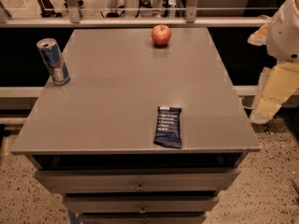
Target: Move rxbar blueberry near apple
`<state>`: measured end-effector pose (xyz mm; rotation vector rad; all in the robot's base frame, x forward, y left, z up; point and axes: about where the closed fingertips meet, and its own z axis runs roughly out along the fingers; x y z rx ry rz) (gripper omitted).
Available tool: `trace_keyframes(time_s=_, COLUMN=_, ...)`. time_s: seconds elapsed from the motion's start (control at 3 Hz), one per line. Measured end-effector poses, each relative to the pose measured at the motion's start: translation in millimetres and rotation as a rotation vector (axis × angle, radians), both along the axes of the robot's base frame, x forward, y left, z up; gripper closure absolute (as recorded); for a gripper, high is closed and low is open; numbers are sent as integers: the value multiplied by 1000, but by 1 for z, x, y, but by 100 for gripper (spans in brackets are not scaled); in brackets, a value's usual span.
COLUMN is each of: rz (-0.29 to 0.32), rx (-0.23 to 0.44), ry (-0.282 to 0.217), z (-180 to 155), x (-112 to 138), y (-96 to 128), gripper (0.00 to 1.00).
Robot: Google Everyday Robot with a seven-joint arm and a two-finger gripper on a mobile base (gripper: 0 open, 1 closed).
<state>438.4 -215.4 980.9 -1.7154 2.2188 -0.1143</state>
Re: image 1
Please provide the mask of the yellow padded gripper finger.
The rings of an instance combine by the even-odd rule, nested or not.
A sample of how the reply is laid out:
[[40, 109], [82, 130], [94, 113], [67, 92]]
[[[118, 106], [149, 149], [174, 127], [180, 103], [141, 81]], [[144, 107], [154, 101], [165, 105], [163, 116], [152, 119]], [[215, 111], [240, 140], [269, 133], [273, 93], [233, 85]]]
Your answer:
[[250, 121], [265, 124], [298, 89], [299, 62], [278, 62], [273, 68], [265, 67], [260, 74]]

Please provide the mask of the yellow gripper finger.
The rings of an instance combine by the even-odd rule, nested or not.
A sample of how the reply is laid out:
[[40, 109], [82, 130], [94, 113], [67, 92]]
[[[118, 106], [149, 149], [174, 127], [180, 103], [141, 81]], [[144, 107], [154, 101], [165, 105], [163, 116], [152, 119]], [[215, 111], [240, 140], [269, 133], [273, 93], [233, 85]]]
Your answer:
[[272, 19], [265, 15], [262, 15], [262, 18], [265, 19], [265, 23], [248, 38], [248, 43], [251, 45], [262, 46], [267, 42], [268, 28]]

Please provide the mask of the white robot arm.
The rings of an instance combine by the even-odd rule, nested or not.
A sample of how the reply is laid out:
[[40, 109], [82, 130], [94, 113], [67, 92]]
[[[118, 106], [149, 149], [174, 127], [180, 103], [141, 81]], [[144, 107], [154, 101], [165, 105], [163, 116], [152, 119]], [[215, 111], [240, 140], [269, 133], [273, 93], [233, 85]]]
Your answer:
[[266, 45], [277, 60], [259, 78], [250, 121], [265, 124], [299, 89], [299, 0], [286, 0], [275, 15], [248, 38], [251, 45]]

